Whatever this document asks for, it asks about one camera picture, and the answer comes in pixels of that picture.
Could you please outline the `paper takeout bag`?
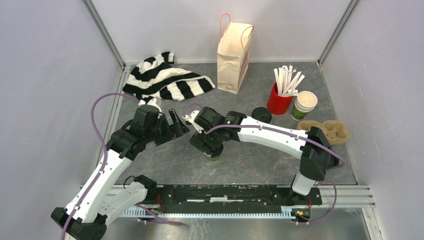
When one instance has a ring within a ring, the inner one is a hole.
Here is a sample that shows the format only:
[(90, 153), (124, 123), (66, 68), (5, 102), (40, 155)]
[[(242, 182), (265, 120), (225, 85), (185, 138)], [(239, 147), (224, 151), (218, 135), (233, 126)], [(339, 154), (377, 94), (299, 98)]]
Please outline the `paper takeout bag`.
[(246, 75), (255, 27), (248, 23), (233, 22), (229, 13), (219, 20), (217, 46), (217, 87), (237, 94)]

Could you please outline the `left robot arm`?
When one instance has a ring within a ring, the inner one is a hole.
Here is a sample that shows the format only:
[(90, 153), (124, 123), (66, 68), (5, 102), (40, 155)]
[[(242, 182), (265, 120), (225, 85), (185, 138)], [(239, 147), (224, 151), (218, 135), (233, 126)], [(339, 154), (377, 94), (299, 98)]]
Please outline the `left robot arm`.
[(100, 240), (108, 226), (125, 211), (139, 202), (151, 204), (156, 200), (157, 190), (140, 181), (132, 182), (109, 200), (105, 198), (147, 144), (159, 146), (189, 133), (174, 109), (168, 112), (172, 124), (160, 107), (141, 105), (133, 119), (111, 135), (101, 161), (79, 193), (66, 207), (57, 207), (51, 214), (65, 235), (76, 240)]

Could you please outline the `black cup lid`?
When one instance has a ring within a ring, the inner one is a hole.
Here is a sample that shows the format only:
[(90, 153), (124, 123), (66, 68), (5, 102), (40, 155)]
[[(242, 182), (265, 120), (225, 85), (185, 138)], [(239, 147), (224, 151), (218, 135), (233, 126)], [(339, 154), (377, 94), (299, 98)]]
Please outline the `black cup lid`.
[(251, 112), (251, 117), (263, 123), (269, 124), (272, 121), (272, 113), (266, 107), (256, 107)]

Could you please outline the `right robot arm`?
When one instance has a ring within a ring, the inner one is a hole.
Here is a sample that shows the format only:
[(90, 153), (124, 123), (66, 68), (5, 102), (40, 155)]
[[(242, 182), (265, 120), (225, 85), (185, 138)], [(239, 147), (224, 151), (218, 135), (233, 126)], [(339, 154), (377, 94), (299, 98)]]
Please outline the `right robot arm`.
[(335, 153), (324, 132), (318, 127), (309, 130), (288, 129), (262, 122), (243, 113), (230, 111), (226, 116), (211, 107), (203, 107), (182, 118), (195, 129), (190, 144), (210, 161), (217, 160), (224, 142), (254, 143), (287, 153), (300, 160), (300, 166), (289, 189), (289, 199), (302, 204), (311, 189), (323, 182), (328, 170), (346, 163)]

